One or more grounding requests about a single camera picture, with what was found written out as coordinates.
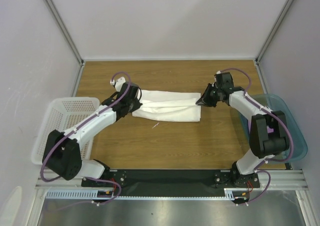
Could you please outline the white towel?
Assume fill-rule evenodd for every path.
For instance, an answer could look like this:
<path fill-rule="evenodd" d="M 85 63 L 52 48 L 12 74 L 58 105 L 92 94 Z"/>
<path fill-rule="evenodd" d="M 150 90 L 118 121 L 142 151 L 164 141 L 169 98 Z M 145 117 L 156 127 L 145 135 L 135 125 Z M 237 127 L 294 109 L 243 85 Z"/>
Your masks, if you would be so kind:
<path fill-rule="evenodd" d="M 134 117 L 166 122 L 199 122 L 201 107 L 196 105 L 200 93 L 143 90 Z"/>

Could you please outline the purple towel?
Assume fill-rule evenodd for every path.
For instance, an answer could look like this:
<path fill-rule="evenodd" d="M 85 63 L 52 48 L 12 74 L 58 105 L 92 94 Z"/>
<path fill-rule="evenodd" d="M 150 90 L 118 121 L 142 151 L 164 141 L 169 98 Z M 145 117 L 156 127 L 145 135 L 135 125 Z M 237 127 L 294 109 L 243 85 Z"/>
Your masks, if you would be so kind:
<path fill-rule="evenodd" d="M 269 134 L 269 133 L 273 133 L 273 132 L 274 132 L 274 130 L 272 128 L 270 128 L 269 126 L 267 126 L 267 133 Z"/>

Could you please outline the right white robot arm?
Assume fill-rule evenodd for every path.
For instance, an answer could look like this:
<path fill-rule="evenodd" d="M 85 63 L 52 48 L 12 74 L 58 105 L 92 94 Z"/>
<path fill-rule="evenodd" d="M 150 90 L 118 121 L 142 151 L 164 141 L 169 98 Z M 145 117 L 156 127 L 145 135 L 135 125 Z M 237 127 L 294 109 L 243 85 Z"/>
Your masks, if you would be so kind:
<path fill-rule="evenodd" d="M 249 150 L 233 163 L 230 170 L 230 182 L 242 187 L 248 182 L 248 175 L 254 174 L 267 161 L 275 161 L 276 155 L 289 151 L 291 157 L 293 139 L 284 112 L 261 105 L 249 96 L 247 89 L 235 86 L 228 69 L 218 71 L 214 78 L 214 83 L 207 85 L 196 105 L 216 107 L 218 102 L 223 102 L 250 122 Z"/>

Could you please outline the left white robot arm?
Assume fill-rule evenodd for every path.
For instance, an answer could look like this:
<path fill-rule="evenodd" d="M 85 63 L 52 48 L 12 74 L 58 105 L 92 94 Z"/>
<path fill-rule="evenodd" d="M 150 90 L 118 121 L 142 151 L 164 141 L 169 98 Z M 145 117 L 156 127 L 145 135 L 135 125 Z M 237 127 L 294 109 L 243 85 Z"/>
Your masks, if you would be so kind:
<path fill-rule="evenodd" d="M 125 82 L 119 91 L 104 100 L 94 113 L 78 124 L 62 132 L 51 131 L 42 158 L 41 179 L 44 182 L 55 180 L 44 176 L 44 169 L 48 168 L 57 174 L 58 179 L 69 181 L 82 177 L 93 180 L 99 186 L 107 185 L 110 181 L 107 166 L 97 160 L 82 159 L 81 151 L 100 131 L 138 110 L 142 105 L 141 95 L 142 90 L 138 85 Z"/>

